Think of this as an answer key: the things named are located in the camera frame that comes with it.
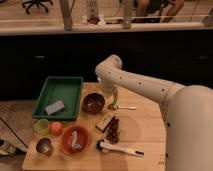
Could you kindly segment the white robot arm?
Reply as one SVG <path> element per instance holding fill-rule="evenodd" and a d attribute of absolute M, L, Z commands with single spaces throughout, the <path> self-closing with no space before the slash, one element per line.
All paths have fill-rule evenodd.
<path fill-rule="evenodd" d="M 95 73 L 103 91 L 117 85 L 156 103 L 166 115 L 165 171 L 213 171 L 213 89 L 130 73 L 111 55 Z"/>

